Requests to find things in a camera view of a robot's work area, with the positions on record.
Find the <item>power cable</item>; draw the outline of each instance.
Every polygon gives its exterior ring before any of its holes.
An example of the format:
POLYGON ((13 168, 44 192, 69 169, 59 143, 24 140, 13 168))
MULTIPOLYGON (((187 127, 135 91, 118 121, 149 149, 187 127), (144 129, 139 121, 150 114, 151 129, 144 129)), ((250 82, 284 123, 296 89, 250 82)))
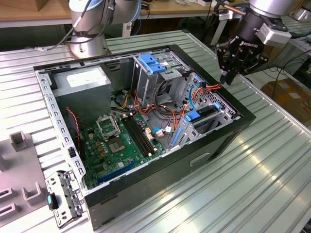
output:
POLYGON ((77 21, 74 23, 74 25, 72 26, 72 28, 69 30, 69 32, 63 37, 63 39, 58 42, 56 45, 54 45, 53 47, 51 48, 43 48, 43 47, 34 47, 35 50, 38 50, 38 51, 50 51, 50 50, 53 50, 54 48, 58 47, 59 45, 61 45, 68 37, 69 35, 73 32, 73 30, 78 26, 78 24, 80 23, 80 21, 82 20, 83 16, 85 15, 86 13, 86 10, 88 8, 88 6, 90 5, 92 0, 88 0, 87 3, 86 3, 86 6, 83 10, 83 12, 81 13, 81 15, 78 17, 77 21))

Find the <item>gray plastic part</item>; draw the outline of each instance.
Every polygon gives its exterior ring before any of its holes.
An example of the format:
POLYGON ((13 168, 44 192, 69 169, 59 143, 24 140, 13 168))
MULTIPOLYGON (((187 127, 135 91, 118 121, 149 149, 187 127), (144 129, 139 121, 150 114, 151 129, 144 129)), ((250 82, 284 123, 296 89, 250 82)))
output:
POLYGON ((41 187, 38 182, 35 183, 35 188, 36 191, 34 193, 28 192, 25 188, 21 188, 24 200, 27 201, 30 206, 38 204, 43 201, 45 197, 41 192, 41 187))
POLYGON ((12 198, 16 192, 12 188, 7 188, 0 191, 0 203, 12 198))
POLYGON ((17 132, 0 142, 0 227, 47 204, 45 179, 31 135, 17 132))
POLYGON ((6 160, 0 154, 0 174, 6 170, 7 164, 6 160))
POLYGON ((11 203, 7 206, 0 208, 0 221, 16 215, 19 210, 20 208, 15 203, 11 203))
POLYGON ((26 149, 27 141, 22 131, 10 134, 10 142, 15 152, 26 149))

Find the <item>motherboard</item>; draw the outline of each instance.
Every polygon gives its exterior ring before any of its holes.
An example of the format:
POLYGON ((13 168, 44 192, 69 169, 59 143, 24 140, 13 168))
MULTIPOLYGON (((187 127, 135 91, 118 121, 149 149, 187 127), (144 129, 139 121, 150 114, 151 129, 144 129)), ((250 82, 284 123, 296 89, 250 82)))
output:
POLYGON ((100 118, 92 127, 81 131, 87 187, 97 187, 164 154, 160 141, 149 132, 140 114, 100 118))

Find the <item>workbench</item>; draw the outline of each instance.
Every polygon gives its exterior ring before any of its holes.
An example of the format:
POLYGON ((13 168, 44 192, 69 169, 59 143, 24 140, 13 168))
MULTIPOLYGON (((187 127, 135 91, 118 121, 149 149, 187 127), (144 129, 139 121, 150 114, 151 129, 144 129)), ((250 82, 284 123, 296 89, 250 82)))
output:
MULTIPOLYGON (((203 7, 195 2, 181 5, 174 0, 153 1, 150 12, 141 10, 139 19, 202 17, 209 15, 213 7, 203 7)), ((0 6, 0 28, 71 24, 68 0, 49 0, 38 12, 0 6)), ((130 36, 132 23, 124 23, 122 36, 130 36)))
MULTIPOLYGON (((190 33, 107 40, 113 53, 179 45, 219 79, 215 54, 190 33)), ((73 59, 66 46, 0 53, 0 140, 31 133, 45 177, 68 168, 33 66, 73 59)), ((225 152, 96 232, 299 232, 311 217, 311 132, 244 77, 225 88, 255 116, 225 152)), ((0 232, 58 232, 44 206, 0 232)), ((87 214, 62 232, 92 232, 87 214)))

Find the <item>metal bracket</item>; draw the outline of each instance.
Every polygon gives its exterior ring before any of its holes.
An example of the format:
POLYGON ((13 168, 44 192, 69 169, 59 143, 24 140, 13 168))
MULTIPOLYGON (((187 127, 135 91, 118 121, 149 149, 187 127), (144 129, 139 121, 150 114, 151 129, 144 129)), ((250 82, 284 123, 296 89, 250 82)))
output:
POLYGON ((44 193, 41 191, 41 187, 38 182, 35 183, 36 193, 32 194, 28 192, 24 187, 21 189, 24 200, 30 205, 36 205, 44 200, 44 193))
POLYGON ((59 229, 77 220, 86 210, 81 190, 73 171, 57 171, 45 180, 48 192, 55 194, 58 208, 54 217, 59 229))

